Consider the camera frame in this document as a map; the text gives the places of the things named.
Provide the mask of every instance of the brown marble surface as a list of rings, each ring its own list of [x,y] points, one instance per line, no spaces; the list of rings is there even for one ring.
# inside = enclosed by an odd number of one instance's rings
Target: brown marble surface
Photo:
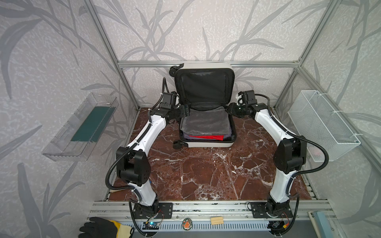
[[[131,137],[134,139],[147,123],[147,109],[140,111]],[[179,139],[177,122],[159,134],[149,152],[152,188],[159,200],[266,200],[275,178],[272,161],[277,148],[272,137],[250,118],[234,118],[237,139],[229,148],[186,148],[175,150]],[[115,186],[124,185],[117,179]],[[291,194],[311,199],[298,176]],[[136,198],[130,191],[110,195],[110,201]]]

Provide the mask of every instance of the round sticker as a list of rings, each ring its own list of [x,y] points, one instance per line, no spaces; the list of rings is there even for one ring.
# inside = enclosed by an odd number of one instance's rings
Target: round sticker
[[[190,218],[185,218],[182,221],[182,228],[184,230],[190,230],[192,228],[192,220]]]

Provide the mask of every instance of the metal grille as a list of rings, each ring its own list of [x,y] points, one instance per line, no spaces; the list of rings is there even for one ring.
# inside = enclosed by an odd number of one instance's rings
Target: metal grille
[[[137,222],[142,228],[143,222]],[[134,227],[132,222],[122,222],[124,225]],[[181,232],[184,229],[181,221],[164,221],[159,232]],[[193,227],[189,232],[206,232],[206,231],[268,231],[268,221],[225,221],[224,224],[211,225],[210,221],[193,221]],[[143,232],[155,232],[157,230],[143,230]]]
[[[304,90],[299,93],[288,111],[298,133],[323,146],[330,161],[360,144],[353,131],[342,120],[319,91]],[[307,144],[315,162],[324,161],[324,154],[315,146]]]

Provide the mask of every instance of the red wire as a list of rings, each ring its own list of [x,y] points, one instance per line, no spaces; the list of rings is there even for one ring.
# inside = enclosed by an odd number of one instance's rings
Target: red wire
[[[286,225],[289,225],[290,224],[290,220],[288,219],[288,216],[287,216],[287,214],[285,213],[285,212],[283,212],[285,215],[286,215],[286,217],[287,217],[287,220],[288,220],[288,223],[286,224]]]
[[[163,213],[163,218],[162,218],[162,220],[160,221],[160,225],[162,224],[163,220],[164,220],[164,213]]]

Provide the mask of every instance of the red cloth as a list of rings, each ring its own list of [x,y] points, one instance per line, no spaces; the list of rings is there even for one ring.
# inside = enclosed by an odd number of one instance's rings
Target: red cloth
[[[192,137],[203,138],[203,139],[214,139],[214,140],[218,140],[218,141],[223,141],[224,140],[224,136],[223,135],[222,136],[192,136]]]

